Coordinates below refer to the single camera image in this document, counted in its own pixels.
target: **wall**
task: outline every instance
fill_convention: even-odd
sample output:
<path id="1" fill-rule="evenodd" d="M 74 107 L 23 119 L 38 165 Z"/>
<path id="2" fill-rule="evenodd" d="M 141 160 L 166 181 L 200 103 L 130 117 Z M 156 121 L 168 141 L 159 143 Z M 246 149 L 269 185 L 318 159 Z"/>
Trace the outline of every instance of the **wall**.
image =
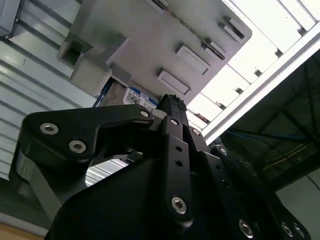
<path id="1" fill-rule="evenodd" d="M 0 41 L 0 177 L 8 179 L 23 118 L 34 112 L 92 107 L 57 59 L 80 8 L 75 0 L 22 0 L 14 37 Z"/>
<path id="2" fill-rule="evenodd" d="M 320 186 L 320 169 L 308 175 Z M 277 192 L 283 205 L 309 231 L 313 240 L 320 239 L 320 189 L 306 176 Z"/>

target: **barcode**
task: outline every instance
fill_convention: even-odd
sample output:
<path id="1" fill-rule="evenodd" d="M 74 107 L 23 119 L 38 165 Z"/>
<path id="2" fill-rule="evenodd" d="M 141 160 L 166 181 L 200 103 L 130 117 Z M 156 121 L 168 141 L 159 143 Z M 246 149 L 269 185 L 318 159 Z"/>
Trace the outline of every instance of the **barcode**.
<path id="1" fill-rule="evenodd" d="M 141 99 L 133 95 L 131 92 L 128 92 L 128 95 L 126 96 L 126 102 L 129 104 L 140 104 Z"/>

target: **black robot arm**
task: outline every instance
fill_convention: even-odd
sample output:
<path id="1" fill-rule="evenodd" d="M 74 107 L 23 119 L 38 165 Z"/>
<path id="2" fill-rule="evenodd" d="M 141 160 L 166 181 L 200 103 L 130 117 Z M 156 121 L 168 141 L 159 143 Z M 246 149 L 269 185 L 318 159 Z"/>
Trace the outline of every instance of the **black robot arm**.
<path id="1" fill-rule="evenodd" d="M 116 155 L 141 159 L 87 187 L 89 167 Z M 274 192 L 189 127 L 186 106 L 165 95 L 140 105 L 28 115 L 10 181 L 52 220 L 46 240 L 309 240 Z"/>

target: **corrugated metal panel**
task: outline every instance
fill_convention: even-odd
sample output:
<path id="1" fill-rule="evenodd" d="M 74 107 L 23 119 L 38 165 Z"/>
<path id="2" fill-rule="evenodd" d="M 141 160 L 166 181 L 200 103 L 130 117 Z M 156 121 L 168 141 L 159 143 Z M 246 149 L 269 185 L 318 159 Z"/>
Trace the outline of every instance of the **corrugated metal panel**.
<path id="1" fill-rule="evenodd" d="M 14 37 L 0 42 L 0 178 L 8 179 L 26 115 L 96 100 L 69 82 L 73 70 L 57 60 L 79 8 L 76 0 L 25 0 Z"/>

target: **white label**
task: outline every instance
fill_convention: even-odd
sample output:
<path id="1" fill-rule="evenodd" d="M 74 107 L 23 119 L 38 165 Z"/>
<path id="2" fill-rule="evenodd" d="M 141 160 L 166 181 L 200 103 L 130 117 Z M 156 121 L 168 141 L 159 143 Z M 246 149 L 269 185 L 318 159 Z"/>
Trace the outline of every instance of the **white label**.
<path id="1" fill-rule="evenodd" d="M 155 99 L 152 99 L 151 97 L 147 96 L 140 90 L 134 88 L 134 87 L 128 87 L 124 98 L 123 98 L 124 104 L 139 104 L 141 106 L 144 106 L 146 109 L 151 111 L 152 109 L 155 109 L 158 105 L 158 101 Z"/>

